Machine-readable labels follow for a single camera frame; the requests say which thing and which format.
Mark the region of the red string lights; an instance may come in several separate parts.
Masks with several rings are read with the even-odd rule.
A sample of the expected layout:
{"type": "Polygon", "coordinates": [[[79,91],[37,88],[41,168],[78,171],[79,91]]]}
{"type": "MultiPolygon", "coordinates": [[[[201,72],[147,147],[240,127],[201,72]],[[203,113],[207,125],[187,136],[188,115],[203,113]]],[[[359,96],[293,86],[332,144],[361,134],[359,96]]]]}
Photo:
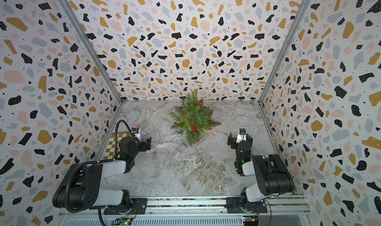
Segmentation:
{"type": "Polygon", "coordinates": [[[183,101],[181,106],[175,106],[169,115],[174,119],[172,128],[179,134],[195,135],[212,130],[218,122],[212,119],[213,110],[204,104],[204,100],[183,101]]]}

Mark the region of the small green christmas tree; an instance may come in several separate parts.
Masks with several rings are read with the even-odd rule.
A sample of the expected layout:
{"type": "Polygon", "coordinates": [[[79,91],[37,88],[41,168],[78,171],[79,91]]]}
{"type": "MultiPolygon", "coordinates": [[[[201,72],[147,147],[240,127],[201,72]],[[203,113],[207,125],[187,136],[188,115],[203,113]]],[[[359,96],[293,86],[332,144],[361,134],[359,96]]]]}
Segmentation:
{"type": "Polygon", "coordinates": [[[204,104],[203,98],[198,97],[196,89],[168,115],[175,120],[171,128],[183,135],[190,146],[199,143],[207,131],[221,125],[221,122],[213,119],[213,109],[204,104]]]}

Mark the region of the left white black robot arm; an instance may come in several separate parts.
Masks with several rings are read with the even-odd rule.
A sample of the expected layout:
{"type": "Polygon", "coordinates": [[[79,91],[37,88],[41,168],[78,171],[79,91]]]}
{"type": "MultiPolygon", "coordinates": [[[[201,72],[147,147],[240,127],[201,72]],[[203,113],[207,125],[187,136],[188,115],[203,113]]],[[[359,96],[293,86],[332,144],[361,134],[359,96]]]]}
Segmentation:
{"type": "Polygon", "coordinates": [[[53,196],[53,206],[65,208],[69,213],[105,209],[106,214],[136,214],[138,208],[128,190],[103,189],[100,184],[104,178],[130,172],[138,153],[151,149],[151,141],[151,137],[143,142],[125,137],[119,143],[115,159],[71,165],[53,196]]]}

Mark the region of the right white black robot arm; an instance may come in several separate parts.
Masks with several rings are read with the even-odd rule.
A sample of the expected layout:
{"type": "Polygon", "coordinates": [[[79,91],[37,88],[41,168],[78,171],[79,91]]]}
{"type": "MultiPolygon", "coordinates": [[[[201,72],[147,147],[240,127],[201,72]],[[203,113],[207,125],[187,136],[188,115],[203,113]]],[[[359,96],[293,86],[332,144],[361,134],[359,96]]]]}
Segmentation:
{"type": "Polygon", "coordinates": [[[294,190],[291,174],[278,154],[253,155],[254,139],[241,128],[237,137],[228,136],[227,145],[235,150],[234,167],[240,176],[254,176],[256,183],[242,190],[239,197],[226,198],[229,214],[266,213],[265,200],[294,190]]]}

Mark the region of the checkered chess board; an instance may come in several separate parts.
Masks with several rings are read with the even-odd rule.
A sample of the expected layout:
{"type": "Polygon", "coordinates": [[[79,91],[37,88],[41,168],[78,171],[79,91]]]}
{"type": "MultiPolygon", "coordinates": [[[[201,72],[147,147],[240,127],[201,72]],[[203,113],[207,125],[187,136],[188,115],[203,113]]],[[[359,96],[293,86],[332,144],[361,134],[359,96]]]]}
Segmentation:
{"type": "Polygon", "coordinates": [[[108,145],[107,145],[107,148],[105,150],[105,153],[103,155],[103,160],[108,160],[108,159],[113,159],[114,158],[114,155],[115,155],[115,139],[117,140],[117,142],[119,143],[122,138],[124,137],[130,137],[130,133],[128,131],[125,131],[125,132],[118,132],[117,135],[115,135],[114,133],[112,133],[109,141],[108,141],[108,145]]]}

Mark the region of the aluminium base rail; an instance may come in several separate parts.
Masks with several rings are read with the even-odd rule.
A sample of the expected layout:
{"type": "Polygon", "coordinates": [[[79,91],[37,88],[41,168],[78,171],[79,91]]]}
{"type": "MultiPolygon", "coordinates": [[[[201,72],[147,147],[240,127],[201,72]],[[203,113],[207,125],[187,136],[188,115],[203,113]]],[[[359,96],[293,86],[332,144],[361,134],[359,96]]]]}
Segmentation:
{"type": "Polygon", "coordinates": [[[313,226],[302,195],[243,203],[238,196],[133,197],[130,213],[59,213],[59,226],[313,226]]]}

